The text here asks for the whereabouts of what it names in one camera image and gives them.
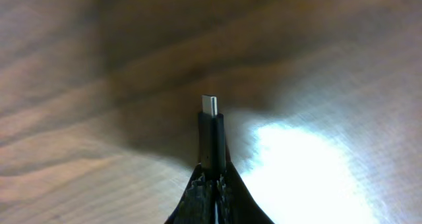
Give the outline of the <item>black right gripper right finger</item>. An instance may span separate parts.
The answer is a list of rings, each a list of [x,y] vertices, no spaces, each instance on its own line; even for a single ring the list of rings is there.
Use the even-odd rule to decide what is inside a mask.
[[[274,224],[255,202],[234,164],[226,163],[226,171],[217,180],[218,223]]]

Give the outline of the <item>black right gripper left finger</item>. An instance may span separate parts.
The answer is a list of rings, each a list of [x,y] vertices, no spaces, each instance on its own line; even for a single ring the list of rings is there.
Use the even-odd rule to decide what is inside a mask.
[[[182,197],[165,224],[211,224],[215,222],[215,182],[206,178],[199,163]]]

